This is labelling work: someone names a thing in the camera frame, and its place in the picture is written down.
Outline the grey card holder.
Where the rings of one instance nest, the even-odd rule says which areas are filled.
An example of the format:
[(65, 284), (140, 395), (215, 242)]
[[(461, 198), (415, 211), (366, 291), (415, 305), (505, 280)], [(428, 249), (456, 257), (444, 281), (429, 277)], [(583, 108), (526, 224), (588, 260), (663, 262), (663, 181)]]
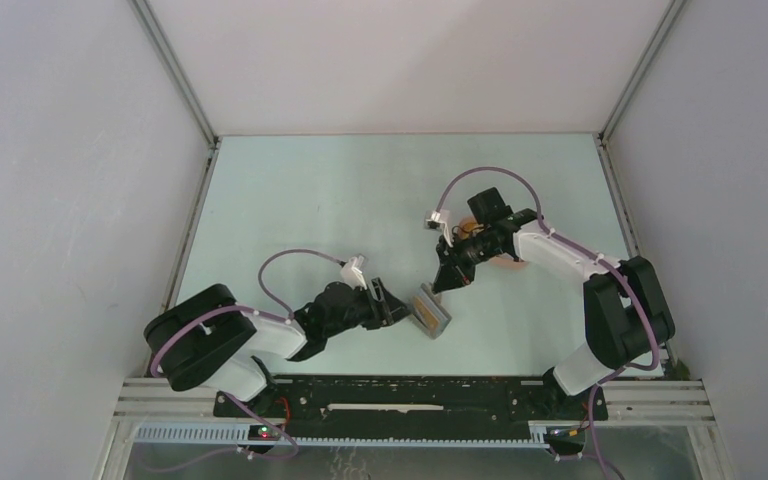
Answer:
[(420, 285), (409, 307), (419, 328), (431, 339), (439, 338), (452, 320), (443, 306), (442, 295), (435, 294), (427, 283)]

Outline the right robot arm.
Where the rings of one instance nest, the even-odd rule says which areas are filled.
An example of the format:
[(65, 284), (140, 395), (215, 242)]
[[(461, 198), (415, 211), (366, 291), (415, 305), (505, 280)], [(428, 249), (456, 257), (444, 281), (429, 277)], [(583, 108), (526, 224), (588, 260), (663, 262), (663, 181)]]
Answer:
[(585, 341), (543, 377), (541, 402), (551, 416), (570, 416), (580, 407), (582, 392), (640, 356), (656, 354), (674, 336), (674, 320), (649, 260), (590, 251), (562, 236), (538, 212), (513, 211), (496, 188), (473, 196), (468, 206), (478, 229), (463, 238), (448, 229), (442, 211), (427, 221), (442, 233), (431, 294), (472, 284), (477, 266), (500, 255), (549, 269), (582, 294)]

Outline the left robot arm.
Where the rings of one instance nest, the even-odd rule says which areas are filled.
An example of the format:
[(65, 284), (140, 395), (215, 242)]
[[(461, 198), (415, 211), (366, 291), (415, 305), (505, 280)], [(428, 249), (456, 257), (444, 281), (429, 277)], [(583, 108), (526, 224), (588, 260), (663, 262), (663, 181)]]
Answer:
[(153, 354), (151, 373), (173, 390), (210, 386), (259, 417), (276, 403), (265, 357), (303, 362), (337, 335), (386, 328), (409, 314), (378, 278), (366, 286), (331, 282), (289, 318), (240, 305), (226, 285), (214, 284), (151, 320), (143, 337)]

